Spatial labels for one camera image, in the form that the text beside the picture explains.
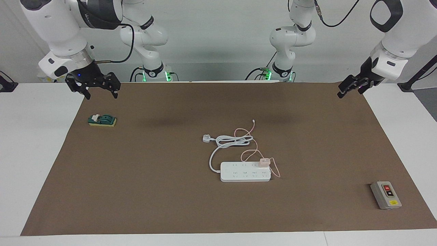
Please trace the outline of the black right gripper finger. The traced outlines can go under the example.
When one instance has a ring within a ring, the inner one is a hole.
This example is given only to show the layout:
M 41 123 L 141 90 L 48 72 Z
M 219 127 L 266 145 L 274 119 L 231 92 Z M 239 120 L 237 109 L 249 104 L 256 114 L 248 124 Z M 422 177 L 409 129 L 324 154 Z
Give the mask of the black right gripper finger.
M 111 92 L 114 99 L 118 98 L 121 83 L 115 73 L 109 72 L 107 75 L 103 75 L 102 88 Z
M 79 84 L 79 82 L 74 78 L 74 76 L 66 76 L 65 83 L 67 84 L 68 88 L 72 92 L 78 92 L 81 95 L 83 95 L 86 98 L 86 100 L 90 100 L 91 95 L 88 89 L 86 88 L 86 86 Z

